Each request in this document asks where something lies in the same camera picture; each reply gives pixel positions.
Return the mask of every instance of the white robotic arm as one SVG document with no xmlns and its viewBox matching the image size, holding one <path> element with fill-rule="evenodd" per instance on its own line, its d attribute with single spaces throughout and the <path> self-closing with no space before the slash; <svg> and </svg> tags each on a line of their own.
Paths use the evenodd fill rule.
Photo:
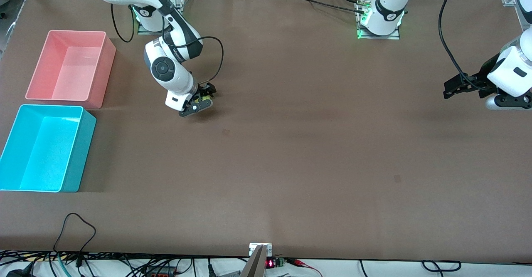
<svg viewBox="0 0 532 277">
<path fill-rule="evenodd" d="M 166 105 L 187 116 L 209 108 L 216 92 L 211 84 L 201 87 L 182 65 L 201 54 L 203 42 L 198 32 L 185 20 L 171 0 L 104 0 L 112 4 L 155 8 L 171 25 L 161 37 L 145 46 L 144 61 L 156 81 L 168 90 Z"/>
<path fill-rule="evenodd" d="M 532 0 L 517 0 L 528 23 L 532 23 Z M 532 29 L 506 44 L 477 74 L 460 74 L 445 82 L 444 98 L 477 91 L 491 110 L 532 109 Z"/>
<path fill-rule="evenodd" d="M 360 22 L 375 35 L 387 36 L 401 23 L 408 0 L 369 0 L 370 7 Z"/>
</svg>

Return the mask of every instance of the pink bin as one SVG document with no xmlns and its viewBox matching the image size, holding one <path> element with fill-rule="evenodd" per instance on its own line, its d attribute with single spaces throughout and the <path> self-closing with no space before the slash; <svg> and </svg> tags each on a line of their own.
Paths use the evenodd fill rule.
<svg viewBox="0 0 532 277">
<path fill-rule="evenodd" d="M 26 99 L 101 108 L 115 52 L 103 31 L 49 31 Z"/>
</svg>

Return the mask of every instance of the red wire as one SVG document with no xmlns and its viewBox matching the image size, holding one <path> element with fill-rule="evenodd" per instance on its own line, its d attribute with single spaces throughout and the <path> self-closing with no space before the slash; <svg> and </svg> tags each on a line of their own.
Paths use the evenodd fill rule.
<svg viewBox="0 0 532 277">
<path fill-rule="evenodd" d="M 308 264 L 302 262 L 301 260 L 295 260 L 295 261 L 294 261 L 294 264 L 297 265 L 297 266 L 300 266 L 300 267 L 306 267 L 307 269 L 314 270 L 314 271 L 318 272 L 318 274 L 319 274 L 321 277 L 323 277 L 323 275 L 321 274 L 320 271 L 318 271 L 317 269 L 315 269 L 315 268 L 309 266 Z"/>
<path fill-rule="evenodd" d="M 321 274 L 321 272 L 318 271 L 317 269 L 314 269 L 313 267 L 309 266 L 308 264 L 305 264 L 305 266 L 306 266 L 307 269 L 311 269 L 311 270 L 314 270 L 314 271 L 318 272 L 318 274 L 319 274 L 321 277 L 323 277 L 323 275 Z"/>
</svg>

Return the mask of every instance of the brown table surface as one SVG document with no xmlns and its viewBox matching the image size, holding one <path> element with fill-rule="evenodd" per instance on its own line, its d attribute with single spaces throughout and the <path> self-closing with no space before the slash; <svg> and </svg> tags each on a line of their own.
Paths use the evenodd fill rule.
<svg viewBox="0 0 532 277">
<path fill-rule="evenodd" d="M 349 7 L 342 0 L 321 0 Z M 180 118 L 109 4 L 27 0 L 2 60 L 0 145 L 48 30 L 103 30 L 117 48 L 78 193 L 0 193 L 0 248 L 50 250 L 76 211 L 86 250 L 524 262 L 532 256 L 528 112 L 444 100 L 456 74 L 437 34 L 442 0 L 411 0 L 401 40 L 357 40 L 353 15 L 302 0 L 191 0 L 219 37 L 214 107 Z M 122 34 L 128 10 L 116 7 Z M 450 0 L 444 32 L 475 73 L 520 26 L 500 0 Z M 218 44 L 185 63 L 202 80 Z M 60 250 L 91 230 L 70 220 Z"/>
</svg>

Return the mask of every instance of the plastic storage bin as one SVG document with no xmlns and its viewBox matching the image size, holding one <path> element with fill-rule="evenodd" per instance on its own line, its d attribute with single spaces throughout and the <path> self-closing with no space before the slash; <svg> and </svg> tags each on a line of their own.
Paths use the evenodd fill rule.
<svg viewBox="0 0 532 277">
<path fill-rule="evenodd" d="M 26 99 L 101 108 L 115 52 L 103 31 L 49 31 Z"/>
<path fill-rule="evenodd" d="M 0 157 L 0 190 L 78 191 L 95 125 L 81 106 L 21 105 Z"/>
</svg>

